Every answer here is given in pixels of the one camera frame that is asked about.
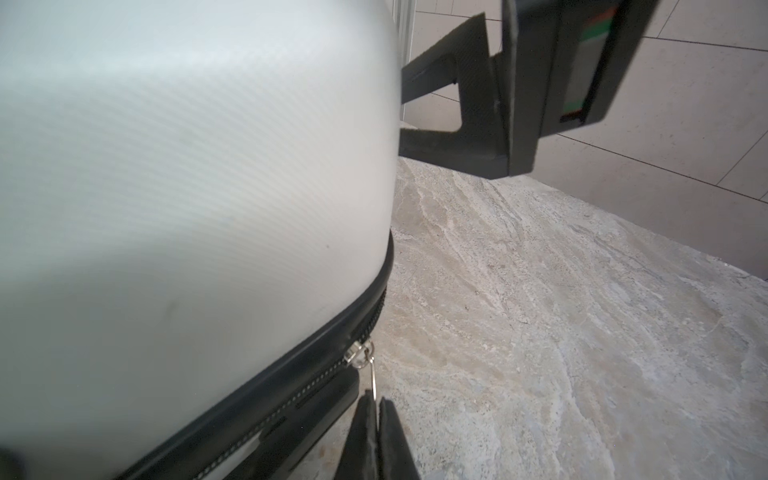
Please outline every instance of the black frame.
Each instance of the black frame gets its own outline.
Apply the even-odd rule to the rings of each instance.
[[[402,70],[402,103],[458,82],[456,132],[402,129],[399,153],[485,178],[533,171],[538,139],[600,121],[657,0],[502,0],[502,51],[490,57],[485,16],[451,31]],[[585,22],[617,7],[583,108],[564,118]]]

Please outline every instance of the black rubber edge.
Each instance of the black rubber edge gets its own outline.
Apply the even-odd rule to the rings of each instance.
[[[419,480],[395,404],[383,397],[379,402],[379,469],[380,480]]]
[[[298,390],[338,362],[363,334],[386,290],[393,261],[390,233],[384,264],[360,297],[323,328],[133,464],[117,480],[191,480],[215,462]]]
[[[333,480],[376,480],[379,477],[376,401],[366,390],[357,401]]]
[[[358,389],[357,370],[341,369],[294,415],[266,437],[262,434],[258,448],[226,480],[288,478],[304,455],[357,400]]]

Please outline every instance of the zipper slider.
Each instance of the zipper slider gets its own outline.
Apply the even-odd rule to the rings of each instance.
[[[356,369],[361,368],[369,364],[369,355],[373,352],[373,342],[367,340],[365,343],[355,341],[344,354],[344,361],[347,365],[352,365]]]

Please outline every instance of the stone floor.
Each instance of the stone floor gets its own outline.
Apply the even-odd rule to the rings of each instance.
[[[768,477],[768,283],[530,178],[412,161],[392,233],[376,373],[423,480]],[[292,480],[333,477],[351,414]]]

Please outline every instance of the beige tile wall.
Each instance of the beige tile wall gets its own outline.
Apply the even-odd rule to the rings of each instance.
[[[418,0],[412,58],[479,12],[497,51],[500,4]],[[768,278],[768,0],[660,0],[645,35],[606,120],[541,140],[531,175]],[[455,86],[405,120],[458,128]]]

